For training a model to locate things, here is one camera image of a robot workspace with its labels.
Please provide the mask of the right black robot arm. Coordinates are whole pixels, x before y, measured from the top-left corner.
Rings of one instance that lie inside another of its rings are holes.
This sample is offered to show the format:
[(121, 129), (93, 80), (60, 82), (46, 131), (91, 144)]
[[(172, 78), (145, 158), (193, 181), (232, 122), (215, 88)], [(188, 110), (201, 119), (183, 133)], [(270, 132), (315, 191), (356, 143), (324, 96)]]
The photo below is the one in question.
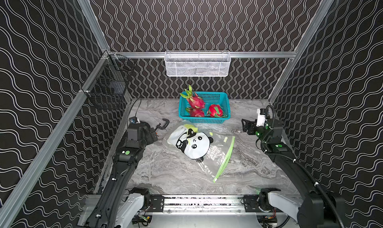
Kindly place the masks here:
[(279, 120), (267, 119), (263, 125), (242, 119), (242, 130), (257, 136), (256, 146), (281, 168), (296, 187), (300, 196), (287, 195), (276, 188), (262, 189), (260, 208), (276, 208), (301, 228), (343, 228), (345, 200), (330, 192), (297, 160), (292, 150), (282, 141), (283, 127)]

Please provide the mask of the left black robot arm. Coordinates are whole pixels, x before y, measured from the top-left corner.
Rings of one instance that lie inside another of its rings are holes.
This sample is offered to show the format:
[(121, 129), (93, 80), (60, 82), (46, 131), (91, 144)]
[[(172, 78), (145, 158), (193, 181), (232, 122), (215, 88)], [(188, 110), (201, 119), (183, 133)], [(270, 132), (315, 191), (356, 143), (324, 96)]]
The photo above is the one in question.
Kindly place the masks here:
[(123, 195), (137, 169), (147, 145), (158, 140), (156, 131), (148, 123), (131, 123), (123, 135), (120, 147), (113, 157), (113, 166), (108, 182), (95, 208), (81, 226), (82, 228), (126, 228), (136, 214), (150, 205), (147, 189), (134, 189), (124, 205)]

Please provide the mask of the pink dragon fruit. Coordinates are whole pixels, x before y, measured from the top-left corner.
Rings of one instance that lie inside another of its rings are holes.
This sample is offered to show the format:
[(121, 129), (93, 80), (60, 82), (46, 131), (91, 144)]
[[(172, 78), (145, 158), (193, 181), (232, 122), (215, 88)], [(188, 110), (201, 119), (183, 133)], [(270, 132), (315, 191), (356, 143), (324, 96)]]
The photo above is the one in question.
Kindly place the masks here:
[(192, 108), (203, 109), (205, 108), (205, 102), (203, 99), (193, 91), (192, 86), (188, 85), (188, 88), (184, 92), (180, 93), (180, 96), (185, 98)]
[(223, 110), (219, 104), (210, 105), (208, 108), (207, 114), (210, 117), (215, 117), (215, 118), (223, 118), (224, 117)]
[(203, 110), (198, 108), (187, 107), (186, 112), (188, 112), (191, 117), (205, 117)]

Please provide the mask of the clear zip-top bag green seal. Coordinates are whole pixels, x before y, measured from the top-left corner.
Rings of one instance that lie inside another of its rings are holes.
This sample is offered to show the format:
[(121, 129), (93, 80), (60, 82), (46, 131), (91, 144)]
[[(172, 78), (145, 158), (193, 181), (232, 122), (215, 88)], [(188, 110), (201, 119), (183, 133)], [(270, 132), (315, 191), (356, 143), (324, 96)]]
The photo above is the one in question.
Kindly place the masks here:
[(196, 162), (216, 183), (231, 159), (235, 136), (222, 135), (184, 120), (164, 136), (163, 145)]

